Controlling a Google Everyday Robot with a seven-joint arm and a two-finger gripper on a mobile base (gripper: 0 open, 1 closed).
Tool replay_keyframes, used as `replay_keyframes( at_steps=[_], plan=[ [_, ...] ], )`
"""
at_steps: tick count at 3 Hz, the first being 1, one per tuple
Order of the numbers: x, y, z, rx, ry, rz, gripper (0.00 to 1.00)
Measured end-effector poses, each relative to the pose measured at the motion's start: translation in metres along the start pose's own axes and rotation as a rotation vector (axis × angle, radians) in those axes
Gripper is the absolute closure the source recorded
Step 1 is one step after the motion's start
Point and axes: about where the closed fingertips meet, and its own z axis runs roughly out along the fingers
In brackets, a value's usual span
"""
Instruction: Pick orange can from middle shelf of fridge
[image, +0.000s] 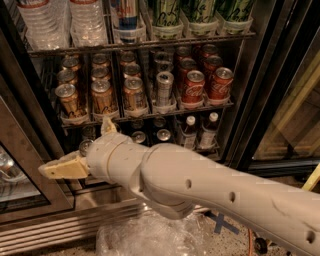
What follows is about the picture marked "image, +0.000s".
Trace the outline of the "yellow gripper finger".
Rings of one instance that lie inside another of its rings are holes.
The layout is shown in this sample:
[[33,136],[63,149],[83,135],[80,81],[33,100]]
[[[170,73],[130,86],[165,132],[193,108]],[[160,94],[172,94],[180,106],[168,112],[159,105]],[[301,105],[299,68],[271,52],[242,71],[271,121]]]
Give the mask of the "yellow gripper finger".
[[101,125],[101,135],[116,133],[117,128],[108,116],[104,116]]
[[48,179],[82,179],[89,175],[86,158],[79,151],[71,152],[58,160],[50,161],[38,168]]

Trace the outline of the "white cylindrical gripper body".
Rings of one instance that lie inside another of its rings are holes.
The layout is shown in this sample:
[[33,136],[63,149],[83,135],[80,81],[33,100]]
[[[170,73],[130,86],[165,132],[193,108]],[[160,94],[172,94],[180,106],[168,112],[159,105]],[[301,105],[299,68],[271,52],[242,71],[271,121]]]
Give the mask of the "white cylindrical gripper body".
[[148,147],[134,143],[129,136],[109,133],[89,146],[86,162],[95,178],[127,186],[147,150]]

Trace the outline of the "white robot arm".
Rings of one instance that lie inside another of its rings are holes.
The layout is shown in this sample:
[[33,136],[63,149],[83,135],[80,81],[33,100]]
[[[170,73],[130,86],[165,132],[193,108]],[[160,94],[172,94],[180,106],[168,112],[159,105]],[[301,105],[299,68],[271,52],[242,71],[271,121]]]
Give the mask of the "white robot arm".
[[221,165],[176,144],[146,147],[113,129],[81,156],[39,167],[49,179],[89,175],[119,184],[168,219],[215,209],[301,256],[320,255],[320,195]]

